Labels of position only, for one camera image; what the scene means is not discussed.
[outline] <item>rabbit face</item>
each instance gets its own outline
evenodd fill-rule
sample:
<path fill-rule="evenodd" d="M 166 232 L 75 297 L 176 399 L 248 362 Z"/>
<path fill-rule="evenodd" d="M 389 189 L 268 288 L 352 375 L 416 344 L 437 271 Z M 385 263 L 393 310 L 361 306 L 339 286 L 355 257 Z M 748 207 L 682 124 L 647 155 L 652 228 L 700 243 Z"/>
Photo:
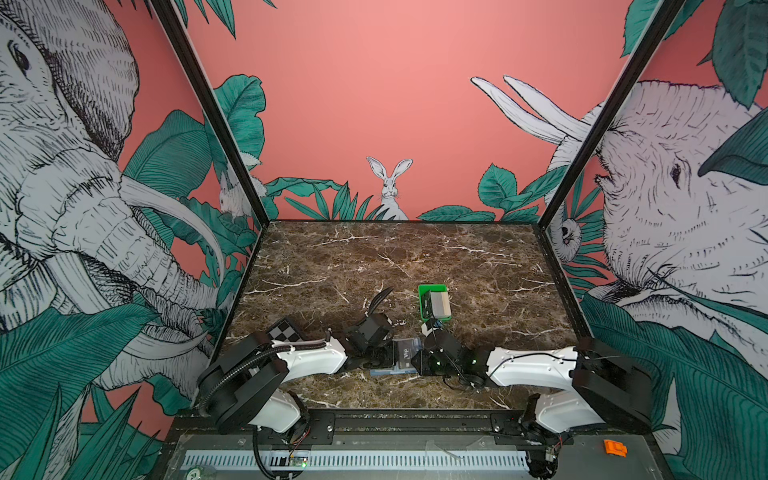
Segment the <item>rabbit face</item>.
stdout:
<path fill-rule="evenodd" d="M 387 176 L 386 169 L 384 168 L 384 165 L 378 160 L 376 160 L 373 157 L 367 157 L 368 163 L 371 166 L 371 170 L 373 170 L 373 174 L 376 175 L 378 178 L 381 178 L 384 180 L 384 187 L 382 188 L 382 198 L 395 198 L 398 196 L 397 186 L 395 184 L 397 177 L 404 174 L 406 170 L 408 170 L 411 165 L 413 164 L 413 160 L 406 159 L 401 161 L 399 164 L 397 164 L 397 167 L 395 167 L 395 170 L 392 172 L 392 176 Z"/>

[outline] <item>white tusk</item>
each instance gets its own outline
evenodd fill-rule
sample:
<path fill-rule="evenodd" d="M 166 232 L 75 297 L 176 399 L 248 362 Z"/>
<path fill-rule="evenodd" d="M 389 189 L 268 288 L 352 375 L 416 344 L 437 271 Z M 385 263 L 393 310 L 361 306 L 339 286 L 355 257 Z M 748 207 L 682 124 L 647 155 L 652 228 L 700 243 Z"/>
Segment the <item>white tusk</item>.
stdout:
<path fill-rule="evenodd" d="M 219 240 L 216 239 L 216 235 L 214 235 L 214 232 L 210 227 L 192 210 L 186 208 L 174 198 L 162 194 L 133 178 L 125 176 L 120 180 L 120 198 L 132 207 L 154 208 L 163 214 L 172 215 L 197 230 L 197 232 L 203 236 L 205 241 L 208 242 L 211 248 L 214 249 L 216 260 L 219 263 L 220 273 L 218 284 L 221 285 L 221 280 L 223 279 L 224 271 L 227 269 L 227 266 L 224 263 L 224 254 L 221 251 Z"/>
<path fill-rule="evenodd" d="M 112 308 L 94 285 L 77 253 L 55 255 L 45 261 L 45 269 L 81 312 L 93 314 Z"/>
<path fill-rule="evenodd" d="M 205 339 L 208 332 L 203 332 L 186 342 L 168 342 L 156 339 L 146 333 L 139 333 L 123 348 L 130 356 L 144 360 L 172 359 L 197 348 L 197 345 Z"/>
<path fill-rule="evenodd" d="M 584 141 L 589 134 L 591 125 L 583 122 L 577 118 L 573 118 L 571 115 L 565 113 L 560 107 L 554 104 L 552 100 L 547 98 L 546 95 L 533 88 L 531 85 L 524 81 L 519 81 L 517 78 L 504 76 L 504 81 L 514 88 L 515 91 L 522 97 L 523 100 L 534 111 L 541 115 L 549 124 L 554 125 L 558 130 L 565 132 L 571 137 L 579 141 Z"/>
<path fill-rule="evenodd" d="M 498 87 L 491 82 L 480 77 L 472 77 L 472 83 L 477 85 L 480 90 L 483 90 L 485 94 L 493 100 L 496 106 L 504 112 L 504 115 L 524 132 L 534 135 L 537 138 L 541 138 L 544 141 L 548 141 L 551 144 L 559 144 L 565 139 L 564 132 L 559 131 L 557 128 L 535 115 L 529 114 L 523 107 L 515 103 L 514 100 L 507 96 L 506 93 L 499 90 Z"/>

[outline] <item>elephant ear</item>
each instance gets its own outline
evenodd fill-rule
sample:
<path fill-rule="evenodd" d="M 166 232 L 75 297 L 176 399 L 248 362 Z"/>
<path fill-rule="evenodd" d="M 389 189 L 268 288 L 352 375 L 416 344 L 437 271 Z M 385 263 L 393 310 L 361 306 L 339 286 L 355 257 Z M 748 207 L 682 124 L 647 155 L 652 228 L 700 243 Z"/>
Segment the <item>elephant ear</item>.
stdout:
<path fill-rule="evenodd" d="M 131 131 L 138 69 L 103 0 L 0 0 L 35 43 L 91 139 L 113 160 Z"/>

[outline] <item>robotic arm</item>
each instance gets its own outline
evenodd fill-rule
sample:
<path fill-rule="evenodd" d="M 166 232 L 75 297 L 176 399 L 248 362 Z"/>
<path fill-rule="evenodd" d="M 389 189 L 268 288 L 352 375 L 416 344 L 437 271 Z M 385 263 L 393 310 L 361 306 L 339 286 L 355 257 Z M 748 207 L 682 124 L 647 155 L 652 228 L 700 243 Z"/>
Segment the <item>robotic arm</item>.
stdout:
<path fill-rule="evenodd" d="M 200 414 L 211 417 L 222 434 L 251 424 L 295 444 L 309 428 L 309 412 L 280 385 L 303 376 L 393 366 L 392 323 L 373 312 L 389 291 L 381 292 L 366 316 L 338 338 L 330 330 L 324 340 L 300 343 L 249 335 L 200 375 Z M 608 424 L 634 434 L 650 432 L 650 376 L 595 339 L 558 350 L 521 351 L 468 349 L 431 320 L 425 333 L 424 348 L 412 358 L 423 376 L 458 376 L 476 390 L 511 385 L 559 389 L 530 396 L 523 416 L 494 432 L 537 446 L 528 451 L 536 478 L 554 475 L 563 435 L 574 427 Z"/>

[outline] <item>rabbit ear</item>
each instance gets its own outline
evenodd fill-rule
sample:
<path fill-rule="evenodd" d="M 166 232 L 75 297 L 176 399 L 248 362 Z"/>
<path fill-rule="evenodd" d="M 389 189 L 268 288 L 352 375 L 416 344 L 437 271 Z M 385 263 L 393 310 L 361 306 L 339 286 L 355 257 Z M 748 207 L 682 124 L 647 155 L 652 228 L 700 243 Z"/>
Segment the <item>rabbit ear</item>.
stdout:
<path fill-rule="evenodd" d="M 410 158 L 401 161 L 399 164 L 397 164 L 397 167 L 395 167 L 395 171 L 392 172 L 392 178 L 397 178 L 404 174 L 406 170 L 411 167 L 411 165 L 413 165 L 413 160 Z"/>
<path fill-rule="evenodd" d="M 384 165 L 373 157 L 366 157 L 366 159 L 368 160 L 368 163 L 371 164 L 373 174 L 382 180 L 386 180 L 386 168 L 384 168 Z"/>

